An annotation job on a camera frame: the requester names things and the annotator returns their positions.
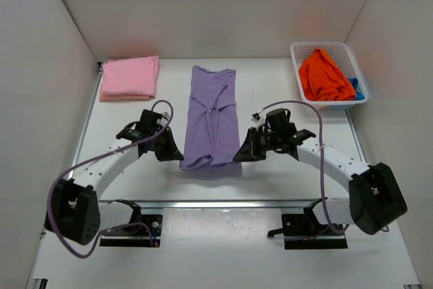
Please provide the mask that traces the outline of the purple t shirt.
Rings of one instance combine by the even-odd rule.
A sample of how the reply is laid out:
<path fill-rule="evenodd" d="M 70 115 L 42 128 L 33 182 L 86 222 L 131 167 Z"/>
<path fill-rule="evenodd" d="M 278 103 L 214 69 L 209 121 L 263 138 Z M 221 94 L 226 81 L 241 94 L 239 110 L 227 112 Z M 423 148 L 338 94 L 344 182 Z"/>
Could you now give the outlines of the purple t shirt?
<path fill-rule="evenodd" d="M 233 69 L 192 68 L 181 170 L 211 170 L 233 164 L 240 148 L 235 82 Z"/>

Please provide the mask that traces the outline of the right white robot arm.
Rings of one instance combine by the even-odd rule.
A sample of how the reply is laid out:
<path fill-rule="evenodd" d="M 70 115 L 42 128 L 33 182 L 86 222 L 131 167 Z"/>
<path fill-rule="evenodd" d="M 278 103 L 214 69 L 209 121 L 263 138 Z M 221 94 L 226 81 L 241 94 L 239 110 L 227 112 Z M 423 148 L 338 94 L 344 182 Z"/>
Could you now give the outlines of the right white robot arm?
<path fill-rule="evenodd" d="M 382 162 L 375 165 L 355 160 L 324 144 L 313 132 L 298 130 L 290 111 L 279 108 L 265 116 L 254 114 L 256 126 L 233 157 L 234 162 L 265 160 L 268 152 L 287 154 L 298 162 L 315 167 L 319 180 L 330 177 L 348 193 L 347 198 L 331 199 L 324 192 L 302 210 L 302 221 L 312 232 L 344 231 L 356 225 L 374 235 L 404 215 L 408 208 L 392 169 Z"/>

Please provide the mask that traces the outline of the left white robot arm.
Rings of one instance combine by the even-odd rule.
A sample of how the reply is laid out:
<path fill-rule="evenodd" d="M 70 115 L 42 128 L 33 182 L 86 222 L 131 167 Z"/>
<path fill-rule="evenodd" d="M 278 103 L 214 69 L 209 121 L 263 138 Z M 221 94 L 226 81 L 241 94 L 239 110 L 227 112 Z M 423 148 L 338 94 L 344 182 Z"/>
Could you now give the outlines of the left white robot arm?
<path fill-rule="evenodd" d="M 81 245 L 87 245 L 101 231 L 125 225 L 135 233 L 145 228 L 141 208 L 127 199 L 99 203 L 109 185 L 143 154 L 152 152 L 160 162 L 180 161 L 169 126 L 172 115 L 143 110 L 141 118 L 127 124 L 108 151 L 81 165 L 73 178 L 61 178 L 48 198 L 45 229 Z"/>

